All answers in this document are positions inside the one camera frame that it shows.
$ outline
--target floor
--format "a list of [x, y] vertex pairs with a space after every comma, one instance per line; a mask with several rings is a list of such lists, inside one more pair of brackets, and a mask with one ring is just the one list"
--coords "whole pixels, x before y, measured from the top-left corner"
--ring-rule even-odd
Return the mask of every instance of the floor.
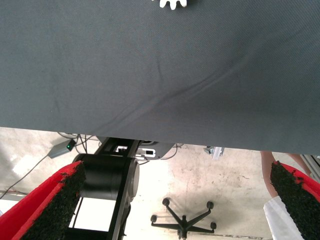
[[[0, 127], [0, 190], [21, 178], [54, 144], [65, 139], [56, 132]], [[98, 141], [88, 141], [93, 153]], [[60, 157], [46, 158], [14, 189], [30, 192], [59, 168], [71, 163], [75, 149]], [[286, 154], [275, 158], [298, 169]], [[175, 230], [151, 227], [150, 217], [157, 223], [174, 223], [162, 205], [170, 198], [170, 206], [187, 220], [206, 211], [207, 201], [214, 202], [212, 213], [197, 224], [210, 228], [216, 222], [215, 235], [190, 233], [189, 240], [269, 240], [271, 233], [263, 206], [270, 199], [262, 172], [260, 154], [253, 150], [226, 148], [219, 160], [204, 152], [204, 146], [183, 145], [169, 160], [151, 161], [140, 166], [138, 193], [132, 202], [125, 233], [128, 240], [175, 240]]]

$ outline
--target gray fabric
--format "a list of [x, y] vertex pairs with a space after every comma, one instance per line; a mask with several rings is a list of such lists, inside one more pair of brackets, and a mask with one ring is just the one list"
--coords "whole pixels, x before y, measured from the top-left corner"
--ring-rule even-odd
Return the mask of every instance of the gray fabric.
[[2, 0], [0, 126], [319, 154], [320, 1]]

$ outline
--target white sleeve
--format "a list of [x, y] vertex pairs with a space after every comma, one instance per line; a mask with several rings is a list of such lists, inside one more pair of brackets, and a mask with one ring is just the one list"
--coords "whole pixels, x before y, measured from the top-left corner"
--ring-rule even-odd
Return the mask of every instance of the white sleeve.
[[268, 201], [263, 209], [273, 240], [304, 240], [279, 196]]

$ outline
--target white gear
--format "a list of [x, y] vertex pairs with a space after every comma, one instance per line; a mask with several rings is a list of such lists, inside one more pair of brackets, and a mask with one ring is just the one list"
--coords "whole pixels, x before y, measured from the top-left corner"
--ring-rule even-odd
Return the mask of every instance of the white gear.
[[177, 7], [177, 2], [180, 2], [182, 7], [186, 7], [187, 6], [187, 0], [160, 0], [160, 7], [164, 8], [165, 5], [167, 4], [167, 2], [170, 2], [170, 8], [171, 10], [175, 10]]

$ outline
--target power adapter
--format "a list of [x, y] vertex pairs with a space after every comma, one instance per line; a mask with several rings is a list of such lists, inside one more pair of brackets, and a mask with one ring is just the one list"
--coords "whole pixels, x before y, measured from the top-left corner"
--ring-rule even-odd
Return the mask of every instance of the power adapter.
[[74, 148], [75, 145], [76, 145], [76, 142], [73, 139], [54, 145], [51, 148], [50, 152], [48, 153], [48, 157], [53, 159], [63, 154], [69, 153], [71, 152], [71, 150]]

